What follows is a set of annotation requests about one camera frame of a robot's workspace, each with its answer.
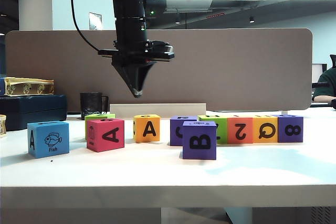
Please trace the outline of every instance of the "fish picture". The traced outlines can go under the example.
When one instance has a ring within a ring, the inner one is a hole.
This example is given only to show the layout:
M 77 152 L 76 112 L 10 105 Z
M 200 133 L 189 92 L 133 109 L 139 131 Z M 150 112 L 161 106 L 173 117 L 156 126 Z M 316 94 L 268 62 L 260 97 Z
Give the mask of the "fish picture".
M 49 146 L 53 147 L 57 143 L 62 142 L 62 137 L 59 137 L 58 133 L 50 133 L 45 139 L 44 142 Z

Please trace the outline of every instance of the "person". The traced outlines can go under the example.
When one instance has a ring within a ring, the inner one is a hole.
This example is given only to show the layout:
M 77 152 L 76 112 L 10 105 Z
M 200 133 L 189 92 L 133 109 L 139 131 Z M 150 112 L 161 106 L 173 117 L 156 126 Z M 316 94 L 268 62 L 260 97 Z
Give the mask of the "person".
M 321 74 L 318 82 L 327 82 L 327 87 L 318 87 L 312 97 L 314 102 L 331 102 L 336 99 L 336 68 L 330 68 Z

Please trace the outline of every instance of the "orange block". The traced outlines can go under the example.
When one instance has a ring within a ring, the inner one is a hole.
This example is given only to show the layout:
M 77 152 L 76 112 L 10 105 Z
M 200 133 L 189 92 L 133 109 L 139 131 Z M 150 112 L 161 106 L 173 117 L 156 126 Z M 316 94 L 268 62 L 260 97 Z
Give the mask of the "orange block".
M 253 118 L 234 115 L 227 119 L 228 144 L 253 143 Z
M 160 117 L 136 115 L 133 120 L 133 138 L 137 143 L 160 141 Z
M 254 116 L 253 139 L 255 143 L 277 143 L 278 118 L 272 115 Z

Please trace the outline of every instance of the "gray partition panel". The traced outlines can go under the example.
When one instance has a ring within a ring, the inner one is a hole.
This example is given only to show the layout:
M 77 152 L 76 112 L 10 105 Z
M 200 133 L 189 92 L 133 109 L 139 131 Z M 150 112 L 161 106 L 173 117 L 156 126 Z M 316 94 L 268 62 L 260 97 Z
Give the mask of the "gray partition panel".
M 85 31 L 98 48 L 113 48 L 115 31 Z M 111 103 L 198 103 L 208 110 L 301 110 L 311 103 L 312 34 L 307 29 L 148 30 L 174 46 L 135 99 L 111 60 L 76 31 L 13 31 L 6 36 L 7 75 L 55 80 L 68 110 L 79 93 L 101 91 Z

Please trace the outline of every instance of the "yellow-green block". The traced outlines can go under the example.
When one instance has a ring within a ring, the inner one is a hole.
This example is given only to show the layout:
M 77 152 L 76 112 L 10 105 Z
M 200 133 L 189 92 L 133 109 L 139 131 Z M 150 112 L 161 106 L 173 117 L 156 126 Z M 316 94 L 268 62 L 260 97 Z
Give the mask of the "yellow-green block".
M 91 115 L 86 115 L 85 116 L 85 140 L 86 139 L 86 125 L 88 120 L 95 120 L 95 119 L 107 119 L 107 118 L 116 118 L 115 114 L 91 114 Z
M 227 144 L 227 117 L 223 115 L 199 115 L 199 121 L 213 121 L 217 126 L 217 144 Z

